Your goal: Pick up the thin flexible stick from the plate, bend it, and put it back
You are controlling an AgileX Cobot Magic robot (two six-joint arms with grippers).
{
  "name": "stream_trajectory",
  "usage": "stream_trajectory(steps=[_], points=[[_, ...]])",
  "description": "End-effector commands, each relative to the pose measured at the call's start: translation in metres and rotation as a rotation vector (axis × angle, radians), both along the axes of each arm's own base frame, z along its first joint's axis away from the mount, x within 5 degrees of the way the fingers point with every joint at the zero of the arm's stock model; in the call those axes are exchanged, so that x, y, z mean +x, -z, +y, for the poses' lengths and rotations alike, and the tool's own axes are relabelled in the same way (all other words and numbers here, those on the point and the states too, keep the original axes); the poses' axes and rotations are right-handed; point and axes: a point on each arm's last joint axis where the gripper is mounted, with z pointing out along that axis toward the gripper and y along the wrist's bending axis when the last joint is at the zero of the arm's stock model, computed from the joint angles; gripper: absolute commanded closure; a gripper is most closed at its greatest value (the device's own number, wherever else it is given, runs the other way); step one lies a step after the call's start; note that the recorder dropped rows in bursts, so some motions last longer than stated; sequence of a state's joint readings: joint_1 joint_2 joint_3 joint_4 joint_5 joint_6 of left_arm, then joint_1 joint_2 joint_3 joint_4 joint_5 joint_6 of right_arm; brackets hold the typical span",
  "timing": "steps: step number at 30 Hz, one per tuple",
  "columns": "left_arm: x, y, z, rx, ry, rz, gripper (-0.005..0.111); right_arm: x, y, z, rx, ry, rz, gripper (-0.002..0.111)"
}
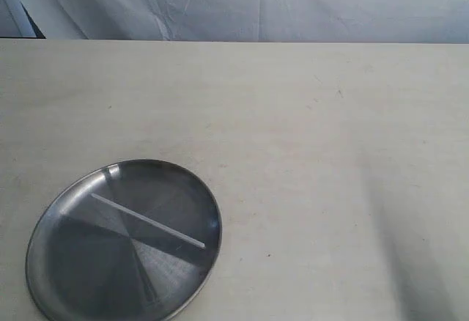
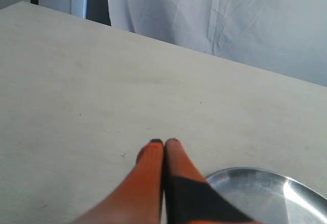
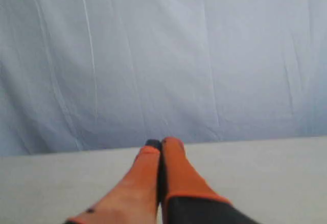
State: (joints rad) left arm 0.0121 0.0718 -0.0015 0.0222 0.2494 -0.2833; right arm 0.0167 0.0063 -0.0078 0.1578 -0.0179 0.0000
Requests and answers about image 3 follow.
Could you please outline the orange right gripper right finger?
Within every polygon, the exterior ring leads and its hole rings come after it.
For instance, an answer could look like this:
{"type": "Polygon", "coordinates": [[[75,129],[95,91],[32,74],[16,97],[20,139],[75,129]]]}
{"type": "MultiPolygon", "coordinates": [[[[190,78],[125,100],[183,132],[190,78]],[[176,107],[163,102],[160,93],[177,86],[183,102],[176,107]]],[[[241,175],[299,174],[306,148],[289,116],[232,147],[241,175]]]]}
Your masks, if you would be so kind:
{"type": "Polygon", "coordinates": [[[216,193],[174,137],[161,143],[161,207],[164,223],[255,223],[216,193]]]}

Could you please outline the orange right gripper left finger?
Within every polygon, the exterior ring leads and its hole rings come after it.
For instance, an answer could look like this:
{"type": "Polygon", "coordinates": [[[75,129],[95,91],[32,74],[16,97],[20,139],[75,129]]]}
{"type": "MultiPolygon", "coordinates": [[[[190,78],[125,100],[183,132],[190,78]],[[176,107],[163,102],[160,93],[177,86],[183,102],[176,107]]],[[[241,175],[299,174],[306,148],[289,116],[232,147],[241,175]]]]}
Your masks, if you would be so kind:
{"type": "Polygon", "coordinates": [[[67,223],[157,223],[161,143],[147,140],[124,177],[103,198],[67,223]]]}

